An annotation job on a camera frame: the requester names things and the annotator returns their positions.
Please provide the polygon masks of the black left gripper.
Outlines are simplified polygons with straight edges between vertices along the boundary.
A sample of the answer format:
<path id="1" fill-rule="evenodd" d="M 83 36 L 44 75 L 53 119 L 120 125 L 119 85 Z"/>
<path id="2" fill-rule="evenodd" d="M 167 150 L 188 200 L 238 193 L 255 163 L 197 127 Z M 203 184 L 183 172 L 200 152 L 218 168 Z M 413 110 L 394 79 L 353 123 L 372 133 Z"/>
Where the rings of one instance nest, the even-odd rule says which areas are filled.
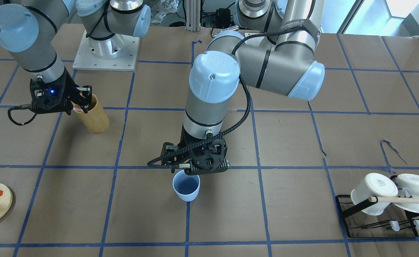
<path id="1" fill-rule="evenodd" d="M 217 135 L 209 133 L 209 139 L 199 139 L 182 128 L 178 145 L 170 142 L 163 144 L 161 165 L 170 168 L 172 173 L 175 169 L 183 169 L 185 174 L 190 176 L 227 171 L 229 169 L 229 161 L 226 158 L 228 148 L 224 135 L 227 135 L 227 131 Z"/>

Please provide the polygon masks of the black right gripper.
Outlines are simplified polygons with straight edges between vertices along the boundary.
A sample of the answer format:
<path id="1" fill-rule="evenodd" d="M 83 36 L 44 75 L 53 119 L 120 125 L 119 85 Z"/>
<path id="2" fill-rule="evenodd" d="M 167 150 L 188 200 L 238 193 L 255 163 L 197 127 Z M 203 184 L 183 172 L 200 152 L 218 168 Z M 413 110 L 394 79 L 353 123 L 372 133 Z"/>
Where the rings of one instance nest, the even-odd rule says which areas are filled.
<path id="1" fill-rule="evenodd" d="M 83 113 L 90 111 L 92 87 L 78 86 L 67 69 L 55 81 L 45 83 L 43 79 L 30 80 L 32 102 L 30 110 L 35 114 L 66 112 L 71 115 L 73 104 L 79 105 Z"/>

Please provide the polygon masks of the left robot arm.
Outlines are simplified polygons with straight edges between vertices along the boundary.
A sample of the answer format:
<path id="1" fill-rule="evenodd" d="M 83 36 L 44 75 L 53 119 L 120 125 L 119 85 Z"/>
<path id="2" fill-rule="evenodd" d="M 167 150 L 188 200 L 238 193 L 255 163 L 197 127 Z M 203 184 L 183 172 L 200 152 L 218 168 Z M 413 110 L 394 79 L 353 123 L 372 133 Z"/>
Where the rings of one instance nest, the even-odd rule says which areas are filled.
<path id="1" fill-rule="evenodd" d="M 180 142 L 165 142 L 148 166 L 187 175 L 226 171 L 224 136 L 248 118 L 249 86 L 304 101 L 319 92 L 325 66 L 314 52 L 325 1 L 237 0 L 234 6 L 235 23 L 258 33 L 223 30 L 195 58 Z"/>

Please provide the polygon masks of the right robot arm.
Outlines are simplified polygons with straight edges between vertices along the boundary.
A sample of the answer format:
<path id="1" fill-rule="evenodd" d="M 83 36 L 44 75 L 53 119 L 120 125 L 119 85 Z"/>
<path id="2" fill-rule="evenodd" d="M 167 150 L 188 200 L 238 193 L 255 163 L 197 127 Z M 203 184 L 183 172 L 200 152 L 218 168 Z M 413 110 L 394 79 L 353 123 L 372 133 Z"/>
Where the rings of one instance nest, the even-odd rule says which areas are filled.
<path id="1" fill-rule="evenodd" d="M 0 45 L 30 76 L 31 103 L 14 107 L 34 114 L 88 113 L 92 87 L 79 86 L 51 44 L 76 10 L 91 56 L 116 59 L 127 52 L 124 36 L 146 36 L 151 10 L 142 0 L 0 0 Z"/>

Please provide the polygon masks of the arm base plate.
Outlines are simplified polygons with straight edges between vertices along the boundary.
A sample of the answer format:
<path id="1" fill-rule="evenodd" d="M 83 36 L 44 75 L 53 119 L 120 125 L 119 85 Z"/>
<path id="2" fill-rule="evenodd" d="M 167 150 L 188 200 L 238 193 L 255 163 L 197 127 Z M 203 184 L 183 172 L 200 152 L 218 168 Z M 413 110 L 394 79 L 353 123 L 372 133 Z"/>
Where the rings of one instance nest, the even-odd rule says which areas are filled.
<path id="1" fill-rule="evenodd" d="M 93 71 L 131 71 L 136 68 L 139 37 L 115 34 L 97 41 L 83 33 L 72 68 Z"/>

